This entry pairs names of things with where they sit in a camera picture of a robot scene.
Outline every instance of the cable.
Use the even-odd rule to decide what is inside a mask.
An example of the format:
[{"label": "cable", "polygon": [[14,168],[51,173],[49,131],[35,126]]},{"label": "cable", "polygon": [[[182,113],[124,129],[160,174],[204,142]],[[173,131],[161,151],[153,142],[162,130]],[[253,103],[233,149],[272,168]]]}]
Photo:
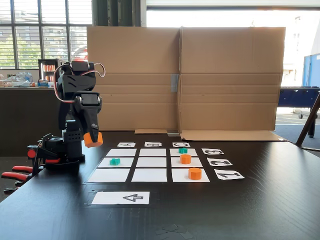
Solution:
[{"label": "cable", "polygon": [[106,75],[105,66],[104,66],[102,63],[100,63],[100,62],[97,62],[97,63],[95,63],[94,65],[98,65],[98,64],[102,67],[103,73],[100,73],[100,72],[98,72],[97,70],[90,70],[90,71],[86,71],[86,72],[80,74],[80,76],[86,75],[86,74],[88,74],[88,73],[98,73],[99,76],[103,78],[103,77]]}]

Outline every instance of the window pane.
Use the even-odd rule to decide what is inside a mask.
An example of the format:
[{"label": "window pane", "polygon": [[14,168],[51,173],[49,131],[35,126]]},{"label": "window pane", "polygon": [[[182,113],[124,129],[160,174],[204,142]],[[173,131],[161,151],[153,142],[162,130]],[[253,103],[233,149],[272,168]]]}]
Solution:
[{"label": "window pane", "polygon": [[42,22],[44,24],[65,24],[65,0],[41,0]]},{"label": "window pane", "polygon": [[91,0],[69,0],[68,5],[71,24],[92,24]]},{"label": "window pane", "polygon": [[19,69],[37,69],[41,59],[39,27],[17,26],[15,31]]},{"label": "window pane", "polygon": [[71,59],[73,61],[88,61],[87,27],[70,27]]},{"label": "window pane", "polygon": [[12,28],[0,26],[0,69],[14,69],[15,55]]},{"label": "window pane", "polygon": [[68,60],[67,29],[65,26],[44,26],[43,47],[45,59]]},{"label": "window pane", "polygon": [[16,23],[38,23],[38,1],[14,0],[14,15]]},{"label": "window pane", "polygon": [[0,24],[11,23],[10,0],[0,0]]}]

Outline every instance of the window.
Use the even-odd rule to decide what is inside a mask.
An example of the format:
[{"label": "window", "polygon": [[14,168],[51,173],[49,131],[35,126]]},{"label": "window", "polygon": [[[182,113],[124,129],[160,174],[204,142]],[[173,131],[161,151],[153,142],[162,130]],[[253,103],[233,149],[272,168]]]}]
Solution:
[{"label": "window", "polygon": [[90,25],[92,0],[0,0],[0,70],[37,69],[38,59],[87,61]]}]

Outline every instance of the orange cylinder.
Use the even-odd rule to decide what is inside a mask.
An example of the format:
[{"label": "orange cylinder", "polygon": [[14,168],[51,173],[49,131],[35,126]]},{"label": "orange cylinder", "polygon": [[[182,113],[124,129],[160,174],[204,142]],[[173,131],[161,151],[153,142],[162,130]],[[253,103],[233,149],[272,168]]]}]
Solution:
[{"label": "orange cylinder", "polygon": [[202,171],[200,168],[189,168],[189,179],[191,180],[200,180],[202,177]]}]

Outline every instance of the red clamp handle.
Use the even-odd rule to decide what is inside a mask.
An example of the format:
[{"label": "red clamp handle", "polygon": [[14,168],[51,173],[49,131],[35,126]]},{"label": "red clamp handle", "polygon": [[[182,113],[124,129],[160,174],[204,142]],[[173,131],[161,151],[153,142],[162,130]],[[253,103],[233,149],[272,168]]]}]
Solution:
[{"label": "red clamp handle", "polygon": [[19,180],[26,182],[27,181],[28,175],[22,174],[22,173],[17,173],[17,172],[9,172],[5,171],[2,173],[1,178],[2,179],[13,179],[13,180]]},{"label": "red clamp handle", "polygon": [[26,173],[26,174],[32,174],[32,167],[31,166],[14,166],[12,168],[13,172],[20,172],[20,173]]}]

